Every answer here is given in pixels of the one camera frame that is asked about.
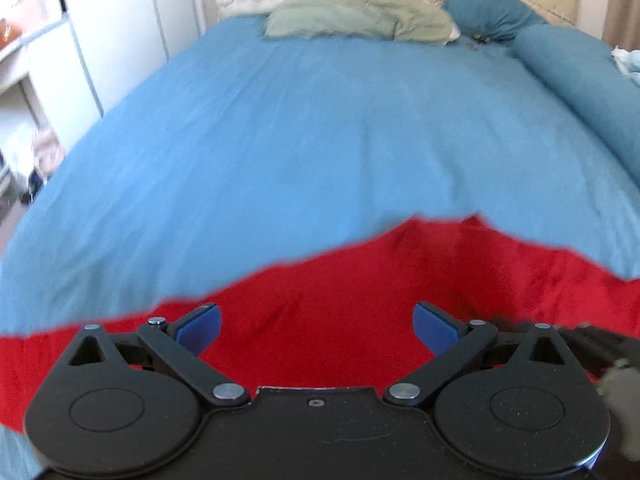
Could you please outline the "red knit garment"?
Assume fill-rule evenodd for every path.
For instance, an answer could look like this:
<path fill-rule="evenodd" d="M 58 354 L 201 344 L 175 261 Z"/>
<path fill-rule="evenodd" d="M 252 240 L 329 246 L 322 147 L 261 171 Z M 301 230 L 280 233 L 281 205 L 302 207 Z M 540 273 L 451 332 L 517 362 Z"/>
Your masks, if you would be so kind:
<path fill-rule="evenodd" d="M 482 217 L 412 218 L 359 244 L 286 250 L 212 226 L 110 219 L 47 228 L 26 221 L 1 261 L 1 423 L 29 401 L 82 323 L 128 332 L 210 300 L 222 330 L 208 364 L 260 386 L 383 388 L 430 356 L 415 304 L 449 314 L 589 322 L 634 336 L 639 282 L 572 250 L 519 240 Z"/>

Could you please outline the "teal rolled duvet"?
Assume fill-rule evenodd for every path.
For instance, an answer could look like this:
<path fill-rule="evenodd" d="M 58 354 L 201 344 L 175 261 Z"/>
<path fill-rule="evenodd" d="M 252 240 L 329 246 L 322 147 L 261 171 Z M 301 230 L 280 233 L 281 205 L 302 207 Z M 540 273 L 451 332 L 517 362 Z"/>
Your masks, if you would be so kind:
<path fill-rule="evenodd" d="M 534 25 L 512 50 L 639 180 L 639 86 L 623 75 L 612 49 L 579 29 Z"/>

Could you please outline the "blue bed sheet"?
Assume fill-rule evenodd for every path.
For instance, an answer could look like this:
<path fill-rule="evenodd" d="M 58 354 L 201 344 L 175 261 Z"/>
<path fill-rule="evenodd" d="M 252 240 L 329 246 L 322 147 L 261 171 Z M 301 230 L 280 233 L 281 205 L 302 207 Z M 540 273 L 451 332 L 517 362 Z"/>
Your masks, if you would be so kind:
<path fill-rule="evenodd" d="M 15 233 L 28 220 L 51 229 L 174 220 L 243 234 L 256 245 L 276 236 L 286 250 L 317 245 L 330 252 L 412 218 L 479 216 L 504 234 L 572 250 L 639 281 L 639 180 L 516 56 L 514 40 L 462 37 L 441 47 L 340 36 L 270 39 L 265 24 L 261 16 L 224 21 L 140 84 L 72 149 Z M 219 308 L 221 329 L 198 357 L 218 370 L 204 359 L 222 330 L 221 307 L 210 300 L 178 318 L 147 315 L 128 332 L 85 322 L 72 339 L 88 324 L 128 334 L 156 316 L 173 323 L 204 304 Z M 401 378 L 434 356 L 414 333 L 413 309 L 412 334 L 430 356 Z M 462 323 L 502 320 L 449 315 Z M 160 469 L 135 477 L 44 469 L 25 434 L 30 400 L 20 430 L 1 424 L 2 477 L 639 474 L 639 371 L 610 370 L 602 380 L 587 373 L 611 431 L 592 468 L 563 477 L 498 477 L 470 465 L 446 447 L 424 411 L 384 400 L 401 378 L 383 388 L 250 389 L 221 374 L 243 386 L 250 402 L 209 412 L 189 446 Z"/>

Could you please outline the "light blue blanket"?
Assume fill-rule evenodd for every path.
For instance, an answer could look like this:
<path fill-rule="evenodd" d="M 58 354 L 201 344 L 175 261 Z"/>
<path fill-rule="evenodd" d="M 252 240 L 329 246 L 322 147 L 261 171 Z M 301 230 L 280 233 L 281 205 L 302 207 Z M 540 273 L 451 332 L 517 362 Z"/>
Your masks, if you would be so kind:
<path fill-rule="evenodd" d="M 612 58 L 618 70 L 638 86 L 640 84 L 640 51 L 627 51 L 615 47 L 612 50 Z"/>

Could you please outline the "white shelf unit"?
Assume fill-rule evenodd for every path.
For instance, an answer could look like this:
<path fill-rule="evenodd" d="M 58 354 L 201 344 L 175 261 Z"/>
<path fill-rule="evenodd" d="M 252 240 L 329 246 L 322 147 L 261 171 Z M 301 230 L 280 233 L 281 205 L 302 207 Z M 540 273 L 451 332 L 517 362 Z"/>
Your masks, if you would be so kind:
<path fill-rule="evenodd" d="M 103 115 L 65 0 L 1 0 L 1 203 L 30 202 Z"/>

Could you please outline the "dark teal pillow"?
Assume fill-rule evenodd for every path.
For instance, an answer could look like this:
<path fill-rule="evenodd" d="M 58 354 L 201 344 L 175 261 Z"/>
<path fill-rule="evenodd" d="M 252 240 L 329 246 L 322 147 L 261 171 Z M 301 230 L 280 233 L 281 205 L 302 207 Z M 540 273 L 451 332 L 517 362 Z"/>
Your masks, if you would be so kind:
<path fill-rule="evenodd" d="M 521 0 L 444 0 L 463 35 L 491 42 L 511 42 L 527 27 L 547 21 Z"/>

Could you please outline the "white wardrobe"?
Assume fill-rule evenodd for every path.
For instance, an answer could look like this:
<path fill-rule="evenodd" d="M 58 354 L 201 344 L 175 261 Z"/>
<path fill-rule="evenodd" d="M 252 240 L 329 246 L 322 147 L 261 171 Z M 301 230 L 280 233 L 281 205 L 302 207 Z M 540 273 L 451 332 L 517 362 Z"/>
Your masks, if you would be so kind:
<path fill-rule="evenodd" d="M 203 31 L 201 0 L 63 0 L 99 111 L 111 110 Z"/>

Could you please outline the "green pillow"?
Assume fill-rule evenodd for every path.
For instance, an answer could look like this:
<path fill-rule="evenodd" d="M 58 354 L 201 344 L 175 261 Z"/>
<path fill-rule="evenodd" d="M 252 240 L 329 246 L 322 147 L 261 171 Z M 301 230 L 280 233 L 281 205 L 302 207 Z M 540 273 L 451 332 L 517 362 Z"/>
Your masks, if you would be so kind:
<path fill-rule="evenodd" d="M 461 32 L 448 12 L 422 0 L 288 0 L 269 14 L 265 36 L 361 37 L 444 46 Z"/>

